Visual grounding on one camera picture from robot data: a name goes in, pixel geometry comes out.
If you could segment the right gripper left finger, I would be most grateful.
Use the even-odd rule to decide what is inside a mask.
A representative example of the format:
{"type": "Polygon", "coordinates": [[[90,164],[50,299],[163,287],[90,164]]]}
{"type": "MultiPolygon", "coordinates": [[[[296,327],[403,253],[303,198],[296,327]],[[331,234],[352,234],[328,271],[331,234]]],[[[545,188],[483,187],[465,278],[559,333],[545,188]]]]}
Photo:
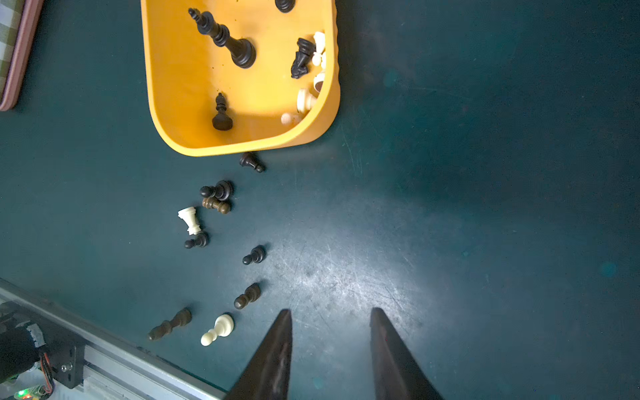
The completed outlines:
{"type": "Polygon", "coordinates": [[[293,320],[283,309],[225,399],[288,398],[293,352],[293,320]]]}

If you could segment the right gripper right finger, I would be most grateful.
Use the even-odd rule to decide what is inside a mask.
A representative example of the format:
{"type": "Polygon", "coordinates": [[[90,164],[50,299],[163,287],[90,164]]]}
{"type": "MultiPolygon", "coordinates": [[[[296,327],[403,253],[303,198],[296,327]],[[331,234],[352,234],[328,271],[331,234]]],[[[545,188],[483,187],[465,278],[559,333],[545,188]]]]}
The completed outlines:
{"type": "Polygon", "coordinates": [[[381,308],[372,309],[370,330],[376,399],[443,400],[381,308]]]}

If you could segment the white pawn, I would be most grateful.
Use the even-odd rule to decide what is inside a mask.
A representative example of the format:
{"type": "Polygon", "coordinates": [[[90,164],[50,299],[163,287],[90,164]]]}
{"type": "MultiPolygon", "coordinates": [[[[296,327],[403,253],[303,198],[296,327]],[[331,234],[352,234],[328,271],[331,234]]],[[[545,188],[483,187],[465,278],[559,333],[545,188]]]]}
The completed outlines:
{"type": "Polygon", "coordinates": [[[280,121],[284,126],[295,125],[302,121],[303,117],[298,113],[283,113],[280,121]]]}
{"type": "Polygon", "coordinates": [[[326,69],[326,37],[324,32],[316,32],[313,35],[313,41],[315,43],[315,51],[312,56],[312,63],[314,66],[321,67],[322,70],[326,69]]]}
{"type": "Polygon", "coordinates": [[[228,337],[234,328],[235,323],[233,317],[228,313],[222,314],[215,320],[213,328],[201,336],[200,343],[204,347],[210,346],[218,338],[228,337]]]}
{"type": "Polygon", "coordinates": [[[298,91],[296,106],[298,113],[305,114],[311,111],[318,98],[314,96],[306,88],[302,88],[298,91]]]}
{"type": "Polygon", "coordinates": [[[323,84],[325,81],[325,72],[321,72],[318,75],[315,76],[315,78],[313,79],[313,89],[317,92],[320,93],[322,91],[323,88],[323,84]]]}

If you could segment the brown pawn low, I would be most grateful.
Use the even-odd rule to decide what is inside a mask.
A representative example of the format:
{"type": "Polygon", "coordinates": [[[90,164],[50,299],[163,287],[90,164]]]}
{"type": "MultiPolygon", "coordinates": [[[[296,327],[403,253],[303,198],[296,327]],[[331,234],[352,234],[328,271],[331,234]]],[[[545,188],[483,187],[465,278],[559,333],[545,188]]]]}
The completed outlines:
{"type": "Polygon", "coordinates": [[[258,283],[253,283],[245,289],[235,300],[233,305],[237,310],[246,308],[250,303],[257,301],[262,294],[261,288],[258,283]]]}

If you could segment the white rook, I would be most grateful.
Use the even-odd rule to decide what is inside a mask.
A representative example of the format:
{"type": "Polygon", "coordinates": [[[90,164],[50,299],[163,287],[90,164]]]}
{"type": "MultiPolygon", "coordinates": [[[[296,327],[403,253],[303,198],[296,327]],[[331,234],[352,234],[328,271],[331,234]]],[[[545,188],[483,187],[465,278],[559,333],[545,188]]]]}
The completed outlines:
{"type": "Polygon", "coordinates": [[[178,212],[178,217],[183,220],[188,226],[188,234],[191,236],[198,235],[202,229],[200,227],[197,212],[195,207],[189,207],[181,209],[178,212]]]}

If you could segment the black piece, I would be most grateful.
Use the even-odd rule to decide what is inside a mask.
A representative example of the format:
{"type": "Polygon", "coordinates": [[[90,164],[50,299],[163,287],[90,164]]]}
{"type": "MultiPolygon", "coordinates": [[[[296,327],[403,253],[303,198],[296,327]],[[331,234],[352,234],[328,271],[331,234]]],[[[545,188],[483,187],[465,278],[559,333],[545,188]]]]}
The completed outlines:
{"type": "Polygon", "coordinates": [[[210,37],[216,46],[226,48],[230,52],[231,59],[236,66],[243,69],[253,66],[257,52],[255,46],[248,39],[233,38],[228,27],[217,23],[209,11],[201,13],[196,8],[190,8],[188,14],[195,21],[201,35],[210,37]]]}
{"type": "Polygon", "coordinates": [[[250,167],[257,173],[263,173],[266,171],[265,165],[255,153],[244,153],[239,160],[239,164],[241,167],[250,167]]]}
{"type": "Polygon", "coordinates": [[[233,119],[228,116],[228,103],[222,93],[218,93],[215,99],[217,114],[212,119],[213,127],[218,131],[228,131],[233,128],[233,119]]]}

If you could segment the black knight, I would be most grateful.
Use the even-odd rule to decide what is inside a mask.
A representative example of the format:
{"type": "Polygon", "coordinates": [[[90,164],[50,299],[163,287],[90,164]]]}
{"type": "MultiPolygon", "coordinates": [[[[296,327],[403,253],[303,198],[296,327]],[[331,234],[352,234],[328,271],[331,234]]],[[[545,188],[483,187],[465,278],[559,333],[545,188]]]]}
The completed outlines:
{"type": "Polygon", "coordinates": [[[298,51],[291,66],[291,77],[294,79],[299,79],[308,73],[308,64],[316,51],[315,44],[305,38],[299,38],[297,45],[298,51]]]}

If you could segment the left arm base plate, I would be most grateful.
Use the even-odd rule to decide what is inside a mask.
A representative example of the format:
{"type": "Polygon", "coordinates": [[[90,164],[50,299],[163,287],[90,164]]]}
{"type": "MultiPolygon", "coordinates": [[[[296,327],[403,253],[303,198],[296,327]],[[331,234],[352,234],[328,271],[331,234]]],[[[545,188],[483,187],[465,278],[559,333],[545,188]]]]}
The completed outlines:
{"type": "Polygon", "coordinates": [[[1,304],[1,382],[35,365],[53,385],[83,383],[85,341],[76,333],[15,302],[1,304]]]}

